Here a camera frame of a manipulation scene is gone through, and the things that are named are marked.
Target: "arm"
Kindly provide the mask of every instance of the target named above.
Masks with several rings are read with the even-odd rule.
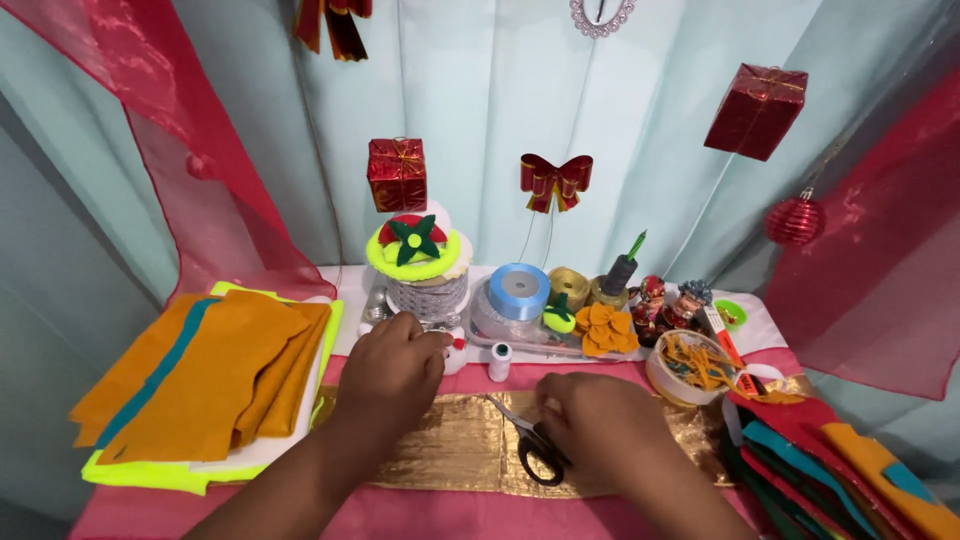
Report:
[[[756,540],[663,420],[642,387],[585,373],[549,374],[537,385],[550,438],[573,461],[629,499],[669,540]]]
[[[330,418],[184,540],[316,540],[433,403],[450,341],[405,312],[378,324],[350,352]]]

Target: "gift box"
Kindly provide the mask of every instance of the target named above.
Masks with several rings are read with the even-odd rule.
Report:
[[[804,108],[806,77],[741,63],[704,146],[767,161]]]
[[[367,180],[378,212],[426,210],[426,166],[418,138],[370,141]]]

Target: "red sheer fabric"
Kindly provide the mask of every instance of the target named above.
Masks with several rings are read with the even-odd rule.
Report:
[[[765,303],[800,363],[943,400],[960,350],[960,70],[824,200],[825,233],[786,250]]]
[[[336,289],[290,241],[170,0],[0,0],[123,104],[177,244],[171,294]]]

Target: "right hand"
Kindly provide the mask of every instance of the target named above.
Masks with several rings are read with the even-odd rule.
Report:
[[[660,401],[627,380],[589,373],[547,374],[537,407],[550,438],[578,470],[626,492],[638,466],[657,467],[680,447]]]

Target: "small green dish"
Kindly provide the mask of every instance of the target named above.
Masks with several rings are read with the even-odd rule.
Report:
[[[723,320],[724,326],[728,329],[736,328],[747,322],[747,312],[736,302],[716,300],[713,302],[713,306],[717,308],[717,311],[720,313],[720,319]]]

